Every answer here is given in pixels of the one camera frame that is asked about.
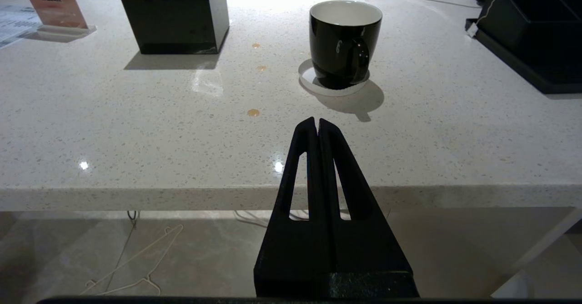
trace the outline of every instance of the white coaster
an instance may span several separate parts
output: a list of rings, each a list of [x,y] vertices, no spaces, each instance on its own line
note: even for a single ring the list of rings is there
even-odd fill
[[[366,82],[370,78],[370,72],[366,74],[366,79],[361,83],[344,88],[344,89],[329,89],[321,85],[320,81],[316,77],[316,70],[313,68],[313,63],[311,59],[305,60],[299,66],[299,83],[307,89],[309,92],[316,95],[323,95],[329,97],[342,97],[356,93],[356,91],[362,89]]]

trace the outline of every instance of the black square container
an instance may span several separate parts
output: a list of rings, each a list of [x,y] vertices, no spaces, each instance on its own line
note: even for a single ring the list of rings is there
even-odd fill
[[[142,54],[216,54],[229,28],[226,0],[121,0]]]
[[[537,89],[582,93],[582,0],[487,0],[480,18],[476,38]]]

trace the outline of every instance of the black organizer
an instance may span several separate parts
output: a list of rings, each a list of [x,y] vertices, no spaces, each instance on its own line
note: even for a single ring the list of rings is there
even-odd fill
[[[476,39],[542,93],[582,93],[582,0],[487,0],[480,18],[488,9]]]

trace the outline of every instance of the gray floor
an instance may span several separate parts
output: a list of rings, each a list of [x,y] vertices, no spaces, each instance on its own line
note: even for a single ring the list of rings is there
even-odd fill
[[[79,295],[165,234],[183,225],[151,280],[162,295],[255,296],[253,266],[265,228],[241,223],[231,211],[142,214],[136,228],[123,213],[26,213],[0,240],[0,303],[31,304]],[[86,294],[96,295],[147,277],[168,248],[170,232]],[[148,283],[111,295],[157,295]]]

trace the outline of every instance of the speckled quartz countertop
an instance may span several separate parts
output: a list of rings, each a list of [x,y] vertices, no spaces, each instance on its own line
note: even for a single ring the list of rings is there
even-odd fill
[[[372,82],[318,99],[297,67],[319,1],[228,0],[219,56],[141,56],[119,0],[79,0],[89,37],[0,50],[0,209],[272,209],[309,116],[341,128],[382,207],[582,205],[582,99],[468,38],[478,10],[362,0],[384,12]]]

